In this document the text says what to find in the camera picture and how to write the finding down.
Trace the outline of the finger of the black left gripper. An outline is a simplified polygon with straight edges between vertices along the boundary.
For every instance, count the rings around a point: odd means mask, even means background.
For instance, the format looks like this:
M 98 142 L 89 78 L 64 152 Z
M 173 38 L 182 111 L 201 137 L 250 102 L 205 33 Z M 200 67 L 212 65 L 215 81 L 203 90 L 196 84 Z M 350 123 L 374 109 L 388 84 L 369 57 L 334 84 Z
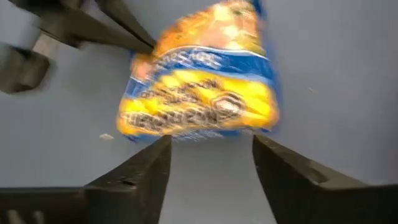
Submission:
M 135 38 L 150 47 L 155 45 L 155 40 L 145 28 L 140 25 L 123 0 L 95 0 L 95 2 L 102 12 Z
M 57 41 L 78 48 L 82 42 L 113 45 L 140 53 L 154 47 L 128 31 L 120 32 L 91 17 L 81 9 L 86 0 L 9 0 L 16 7 L 40 18 L 39 29 Z

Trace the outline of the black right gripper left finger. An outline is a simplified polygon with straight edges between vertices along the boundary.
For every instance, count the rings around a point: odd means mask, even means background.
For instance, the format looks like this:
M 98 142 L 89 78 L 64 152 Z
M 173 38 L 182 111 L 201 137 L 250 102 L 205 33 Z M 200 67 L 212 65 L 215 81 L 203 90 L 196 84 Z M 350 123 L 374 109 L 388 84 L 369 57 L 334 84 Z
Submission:
M 163 136 L 85 186 L 88 224 L 159 224 L 172 141 Z

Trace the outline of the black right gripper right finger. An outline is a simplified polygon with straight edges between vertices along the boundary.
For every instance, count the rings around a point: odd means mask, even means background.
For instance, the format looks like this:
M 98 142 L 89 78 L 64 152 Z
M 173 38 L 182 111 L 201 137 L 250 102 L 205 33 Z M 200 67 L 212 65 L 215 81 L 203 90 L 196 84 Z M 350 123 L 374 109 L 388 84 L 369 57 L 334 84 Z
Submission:
M 265 136 L 252 154 L 277 224 L 354 224 L 361 213 L 353 196 L 367 185 L 317 163 Z

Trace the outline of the blue soy sauce noodle pack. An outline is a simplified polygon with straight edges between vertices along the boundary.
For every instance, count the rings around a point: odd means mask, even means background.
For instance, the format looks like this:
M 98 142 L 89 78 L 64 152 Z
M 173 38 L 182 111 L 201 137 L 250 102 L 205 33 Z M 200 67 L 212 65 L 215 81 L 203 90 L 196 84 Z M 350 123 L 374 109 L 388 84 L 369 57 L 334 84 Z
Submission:
M 222 0 L 183 16 L 151 54 L 133 54 L 116 117 L 131 140 L 270 131 L 280 119 L 260 0 Z

